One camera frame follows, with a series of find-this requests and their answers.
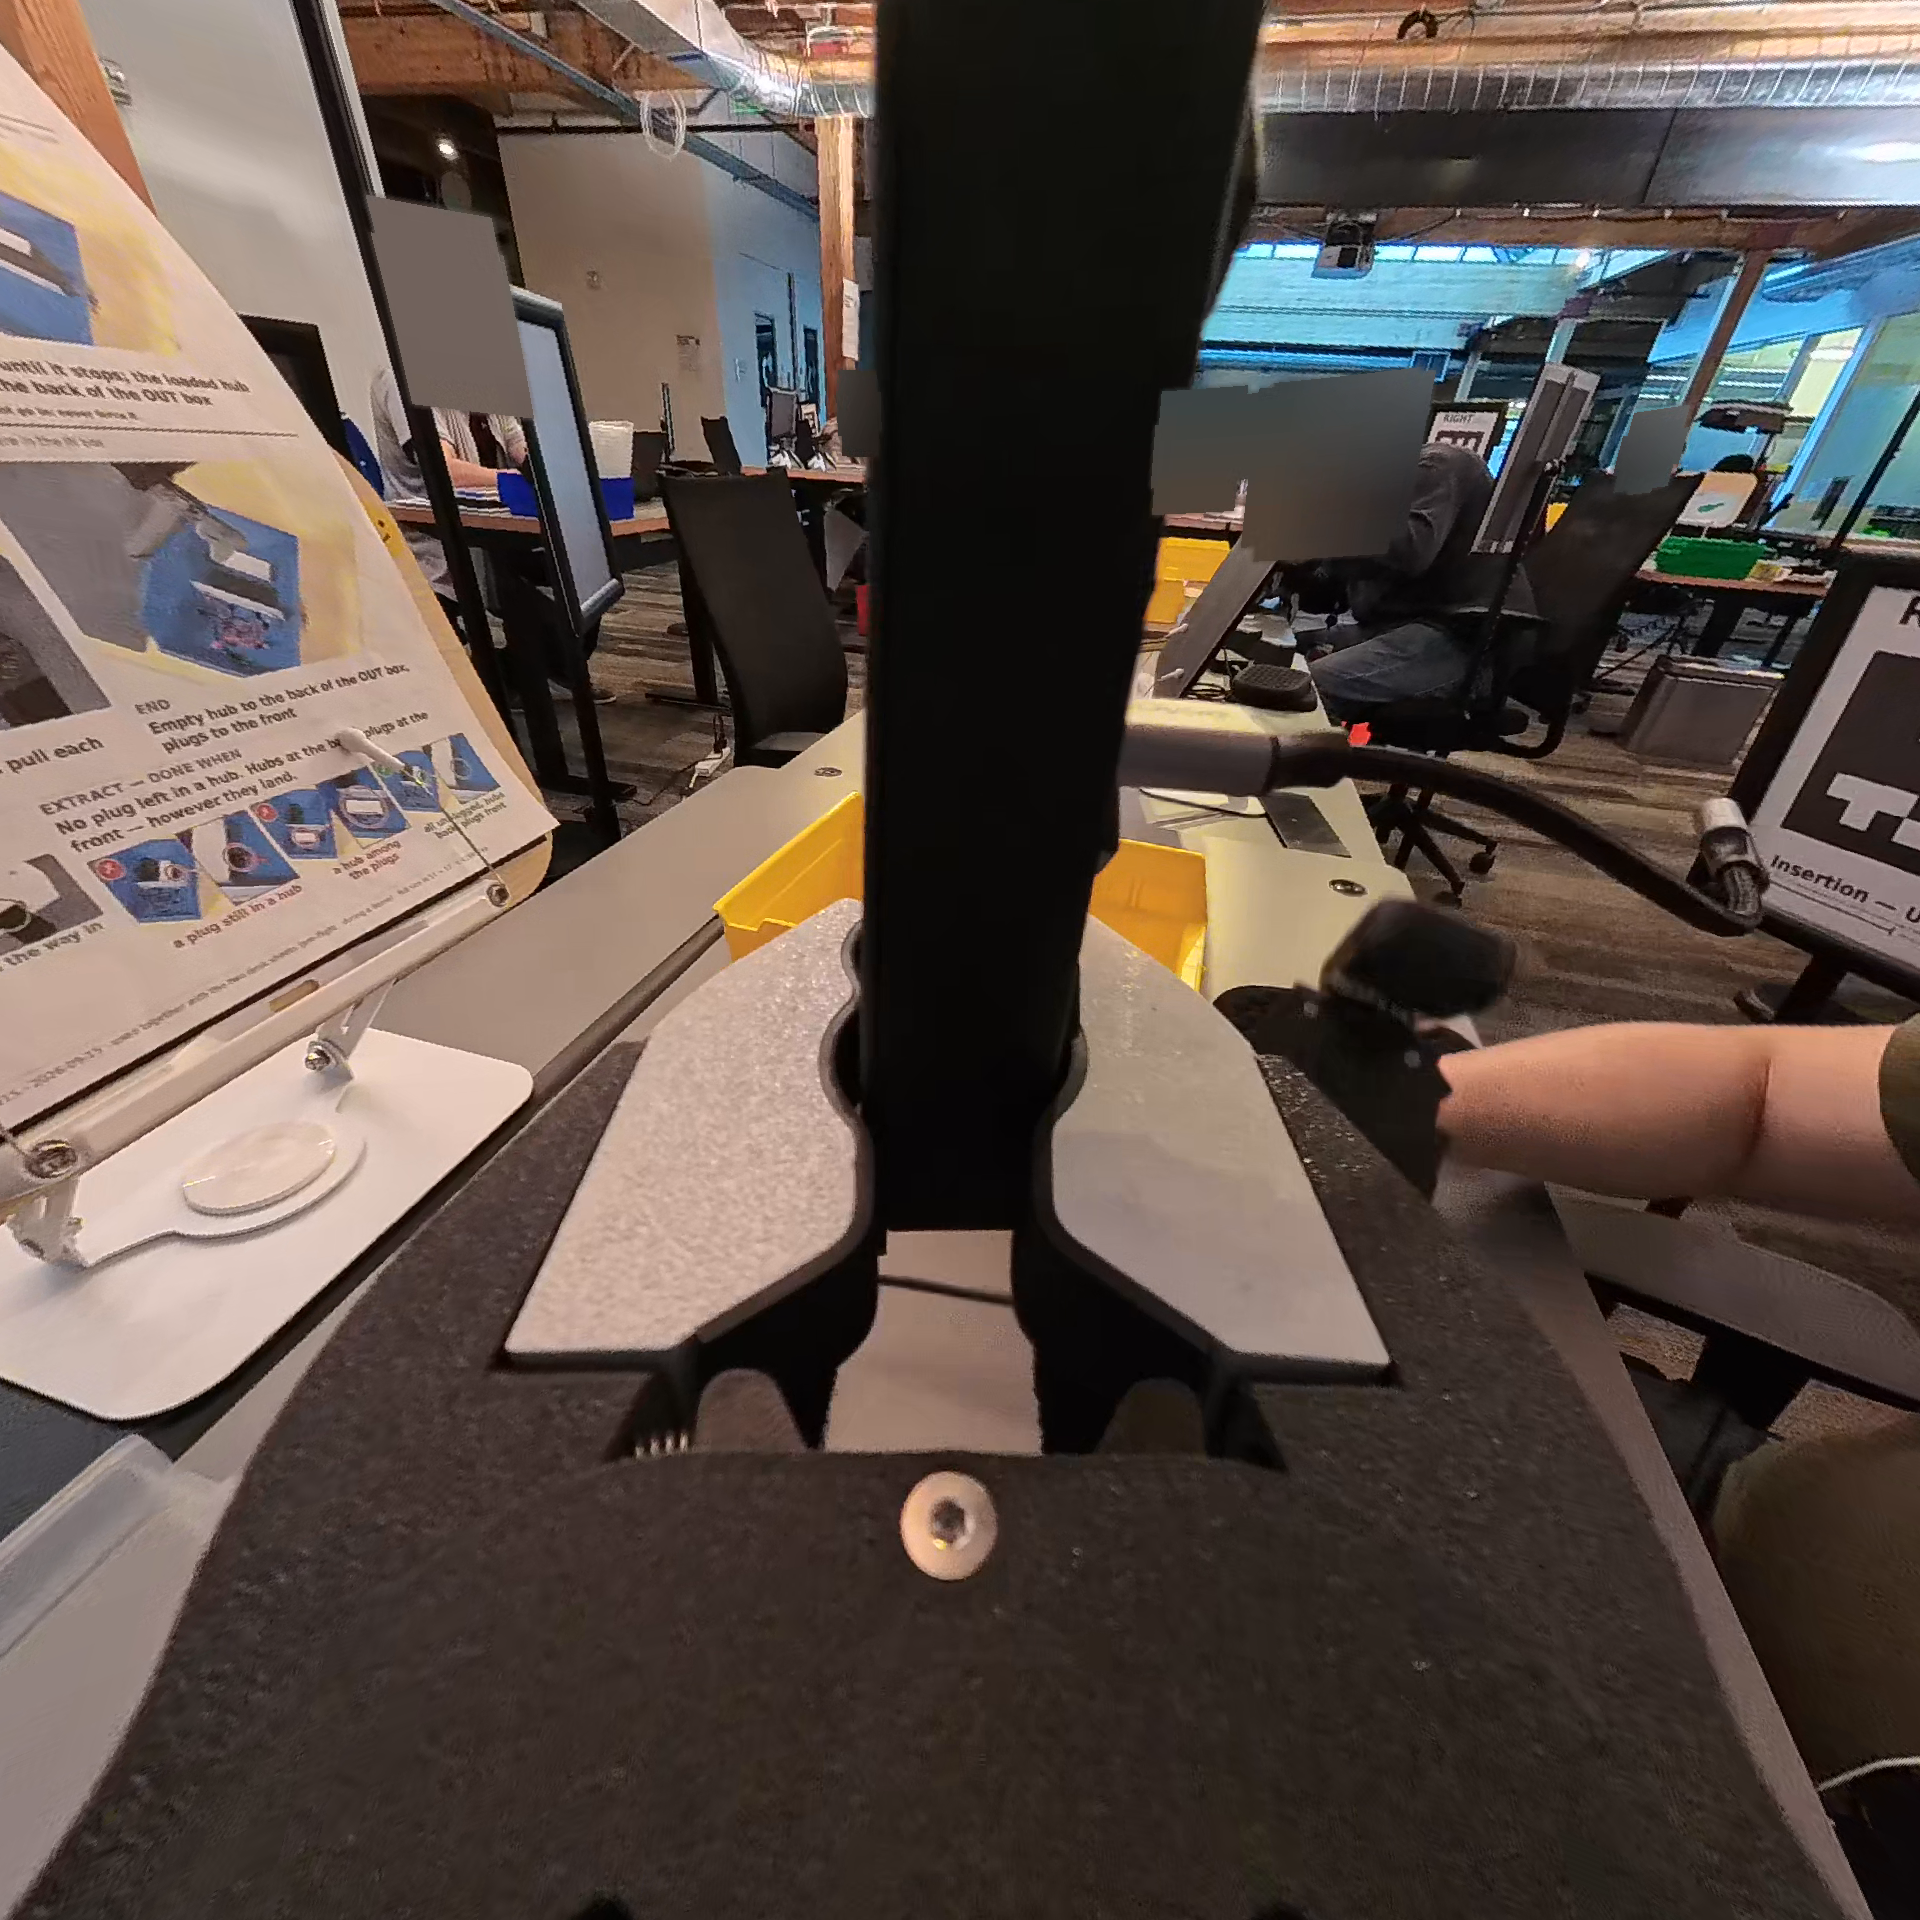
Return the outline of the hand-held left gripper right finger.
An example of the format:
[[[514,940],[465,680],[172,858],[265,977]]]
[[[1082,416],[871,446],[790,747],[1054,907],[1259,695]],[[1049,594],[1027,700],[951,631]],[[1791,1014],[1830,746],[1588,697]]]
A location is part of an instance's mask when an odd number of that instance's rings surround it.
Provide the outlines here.
[[[1078,986],[1038,1227],[1227,1378],[1384,1382],[1384,1335],[1249,1040],[1098,919]]]

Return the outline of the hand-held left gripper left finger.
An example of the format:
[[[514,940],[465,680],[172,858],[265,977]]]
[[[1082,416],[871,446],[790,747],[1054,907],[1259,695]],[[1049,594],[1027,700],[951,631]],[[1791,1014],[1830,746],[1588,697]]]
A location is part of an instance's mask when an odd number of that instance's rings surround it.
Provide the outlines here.
[[[873,1259],[873,1152],[834,1071],[860,906],[734,960],[640,1050],[506,1335],[507,1361],[679,1367]]]

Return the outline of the yellow plastic bin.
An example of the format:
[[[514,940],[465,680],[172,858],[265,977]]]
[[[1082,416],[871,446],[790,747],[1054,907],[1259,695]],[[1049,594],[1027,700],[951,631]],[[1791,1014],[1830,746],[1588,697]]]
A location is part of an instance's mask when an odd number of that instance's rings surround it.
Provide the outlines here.
[[[854,793],[721,897],[734,960],[840,900],[865,897],[865,800]],[[1203,856],[1122,838],[1092,882],[1090,918],[1196,993],[1208,975],[1209,868]]]

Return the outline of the long black usb hub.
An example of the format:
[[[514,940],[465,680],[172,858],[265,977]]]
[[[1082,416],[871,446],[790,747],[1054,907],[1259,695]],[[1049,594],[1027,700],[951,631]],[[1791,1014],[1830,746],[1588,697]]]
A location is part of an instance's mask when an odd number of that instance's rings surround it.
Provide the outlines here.
[[[888,1232],[1009,1231],[1078,1033],[1263,7],[881,6],[858,1106]]]

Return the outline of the clear plastic bin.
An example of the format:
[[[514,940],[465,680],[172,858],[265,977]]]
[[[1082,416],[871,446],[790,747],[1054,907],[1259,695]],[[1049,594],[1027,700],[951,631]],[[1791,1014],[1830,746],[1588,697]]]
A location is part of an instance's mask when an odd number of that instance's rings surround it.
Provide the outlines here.
[[[142,1438],[113,1446],[4,1536],[3,1657],[114,1569],[159,1566],[160,1592],[179,1595],[235,1488]]]

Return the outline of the person's right forearm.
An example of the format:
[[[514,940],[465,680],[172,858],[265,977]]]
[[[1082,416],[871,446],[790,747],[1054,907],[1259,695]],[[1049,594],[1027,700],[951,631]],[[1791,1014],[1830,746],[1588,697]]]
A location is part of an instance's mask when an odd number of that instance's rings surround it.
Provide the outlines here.
[[[1882,1127],[1896,1025],[1599,1025],[1450,1054],[1439,1134],[1476,1169],[1618,1198],[1913,1226]]]

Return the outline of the white stand base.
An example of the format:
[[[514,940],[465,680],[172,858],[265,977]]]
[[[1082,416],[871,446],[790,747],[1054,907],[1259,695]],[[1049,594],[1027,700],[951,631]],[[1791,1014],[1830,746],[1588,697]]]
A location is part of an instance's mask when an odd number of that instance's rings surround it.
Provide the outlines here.
[[[145,1424],[230,1382],[507,1119],[535,1076],[488,1054],[368,1032],[348,1068],[290,1046],[82,1176],[82,1264],[3,1256],[3,1378],[108,1424]],[[332,1160],[265,1208],[209,1215],[203,1162],[265,1130]]]

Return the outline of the wooden sheet board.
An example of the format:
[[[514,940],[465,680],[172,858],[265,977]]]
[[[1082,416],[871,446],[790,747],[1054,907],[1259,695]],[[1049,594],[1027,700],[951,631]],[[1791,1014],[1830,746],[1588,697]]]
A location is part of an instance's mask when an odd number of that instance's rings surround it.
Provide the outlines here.
[[[387,504],[374,492],[368,480],[361,472],[358,472],[346,456],[335,456],[336,467],[342,467],[348,488],[355,492],[364,514],[374,524],[377,538],[384,542],[393,562],[398,568],[400,579],[406,582],[407,592],[411,594],[417,610],[426,628],[431,631],[440,654],[444,657],[450,678],[456,680],[458,688],[463,691],[473,723],[486,734],[488,744],[496,750],[496,755],[506,761],[506,768],[516,775],[528,786],[538,786],[532,774],[513,737],[513,727],[506,719],[500,719],[499,706],[494,705],[488,687],[480,682],[465,642],[456,627],[448,622],[440,596],[433,592],[431,582],[423,576],[414,552],[403,538],[403,531],[396,516],[390,512]],[[553,832],[558,828],[552,825],[546,834],[543,834],[530,848],[514,852],[503,862],[503,880],[507,884],[511,899],[507,906],[522,906],[530,899],[540,882],[546,878],[552,852],[553,852]]]

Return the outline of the grey metal bin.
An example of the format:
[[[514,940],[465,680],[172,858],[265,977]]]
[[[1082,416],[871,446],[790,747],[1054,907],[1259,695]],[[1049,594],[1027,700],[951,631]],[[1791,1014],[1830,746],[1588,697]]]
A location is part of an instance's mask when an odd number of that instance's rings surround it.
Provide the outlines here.
[[[1627,706],[1618,747],[1702,774],[1730,771],[1783,683],[1780,673],[1664,657]]]

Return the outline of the black tilted board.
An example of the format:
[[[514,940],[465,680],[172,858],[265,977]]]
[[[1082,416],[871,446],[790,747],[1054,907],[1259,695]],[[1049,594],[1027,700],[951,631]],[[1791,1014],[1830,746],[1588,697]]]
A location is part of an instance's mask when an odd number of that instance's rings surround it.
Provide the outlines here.
[[[1249,539],[1231,547],[1227,559],[1166,635],[1159,659],[1159,697],[1182,700],[1196,687],[1239,622],[1257,609],[1274,570],[1276,562],[1257,556]]]

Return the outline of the black office chair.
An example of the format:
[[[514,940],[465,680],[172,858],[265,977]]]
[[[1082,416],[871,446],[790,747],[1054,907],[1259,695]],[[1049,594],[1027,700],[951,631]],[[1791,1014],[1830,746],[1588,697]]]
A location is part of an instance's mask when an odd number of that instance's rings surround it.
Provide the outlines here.
[[[849,662],[794,489],[780,472],[674,472],[662,496],[727,682],[736,767],[786,767],[849,716]]]
[[[1503,614],[1496,639],[1450,692],[1380,708],[1370,723],[1374,746],[1439,761],[1459,753],[1552,756],[1644,562],[1699,482],[1699,472],[1678,472],[1642,495],[1582,488],[1520,566],[1532,616]]]

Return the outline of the black and white marker sign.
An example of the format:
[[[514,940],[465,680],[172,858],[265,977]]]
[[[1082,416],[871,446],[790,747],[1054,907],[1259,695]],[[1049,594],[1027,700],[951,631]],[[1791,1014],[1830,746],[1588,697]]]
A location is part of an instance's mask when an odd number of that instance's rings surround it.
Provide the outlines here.
[[[1919,566],[1841,566],[1736,788],[1768,935],[1882,988],[1919,979]]]

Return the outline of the brown wooden desk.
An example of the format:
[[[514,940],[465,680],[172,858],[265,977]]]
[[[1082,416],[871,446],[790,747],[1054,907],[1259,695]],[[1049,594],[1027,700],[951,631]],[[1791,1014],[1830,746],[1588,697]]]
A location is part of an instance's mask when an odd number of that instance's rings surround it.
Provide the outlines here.
[[[465,529],[465,538],[472,544],[540,544],[545,539],[545,529],[540,516],[535,514],[514,514],[500,506],[488,506],[483,500],[468,500],[465,496],[456,496],[456,506],[459,510],[459,522]],[[403,532],[422,532],[436,538],[441,532],[441,524],[426,499],[400,499],[384,504],[387,514],[403,529]],[[665,514],[665,506],[662,500],[651,500],[638,507],[633,516],[612,520],[609,524],[609,538],[612,550],[624,553],[626,550],[646,550],[654,544],[670,544],[670,524]]]

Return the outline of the tall black display board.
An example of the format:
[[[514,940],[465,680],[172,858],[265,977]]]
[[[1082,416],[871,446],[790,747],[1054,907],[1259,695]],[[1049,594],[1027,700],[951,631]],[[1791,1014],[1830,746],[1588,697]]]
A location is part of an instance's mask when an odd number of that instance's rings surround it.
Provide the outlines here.
[[[1527,398],[1520,431],[1496,475],[1475,553],[1510,559],[1522,552],[1545,514],[1545,504],[1578,438],[1594,411],[1600,378],[1570,364],[1547,364]]]

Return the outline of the printed instruction sheet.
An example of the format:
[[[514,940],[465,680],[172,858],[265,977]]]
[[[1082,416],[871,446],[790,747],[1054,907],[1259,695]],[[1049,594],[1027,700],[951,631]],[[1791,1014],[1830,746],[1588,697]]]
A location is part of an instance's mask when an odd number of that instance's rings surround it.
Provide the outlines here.
[[[553,831],[398,529],[4,58],[4,1127]]]

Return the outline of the person's olive pants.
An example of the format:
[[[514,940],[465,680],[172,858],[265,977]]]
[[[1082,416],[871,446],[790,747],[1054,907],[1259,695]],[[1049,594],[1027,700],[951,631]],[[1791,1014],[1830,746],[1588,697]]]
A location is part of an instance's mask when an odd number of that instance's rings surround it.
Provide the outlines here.
[[[1919,1915],[1919,1423],[1769,1441],[1712,1554],[1872,1915]]]

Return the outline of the wooden post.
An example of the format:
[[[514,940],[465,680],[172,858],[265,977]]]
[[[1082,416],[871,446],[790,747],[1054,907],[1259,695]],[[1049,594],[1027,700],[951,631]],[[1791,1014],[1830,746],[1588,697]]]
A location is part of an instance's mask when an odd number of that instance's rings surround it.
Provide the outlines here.
[[[153,208],[80,3],[3,3],[3,44],[111,168]]]
[[[828,115],[814,121],[818,168],[818,220],[820,220],[820,280],[824,280],[824,379],[825,409],[836,409],[836,379],[858,355],[858,322],[849,326],[849,287],[858,284],[858,195],[856,151],[858,120],[854,115]]]

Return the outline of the silver air duct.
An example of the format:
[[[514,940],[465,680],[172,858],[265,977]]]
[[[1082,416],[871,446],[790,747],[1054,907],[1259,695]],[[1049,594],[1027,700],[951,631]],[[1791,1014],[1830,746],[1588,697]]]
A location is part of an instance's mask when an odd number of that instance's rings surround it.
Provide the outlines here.
[[[1266,112],[1816,112],[1919,106],[1916,22],[1761,24],[1706,33],[1650,16],[1600,34],[1594,16],[1527,34],[1430,40],[1270,33],[1255,67]]]
[[[814,64],[770,54],[763,40],[740,40],[721,6],[707,3],[588,3],[588,6],[506,6],[500,12],[466,3],[434,3],[433,10],[459,22],[472,33],[540,64],[564,89],[583,94],[612,116],[638,121],[640,97],[664,89],[707,89],[747,100],[775,120],[817,121],[825,116],[873,120],[879,87],[873,59]],[[507,15],[564,15],[612,40],[612,64],[601,75],[582,58],[561,48],[558,31],[545,36],[516,31]],[[624,58],[635,55],[662,68],[642,79],[640,94],[612,80]]]

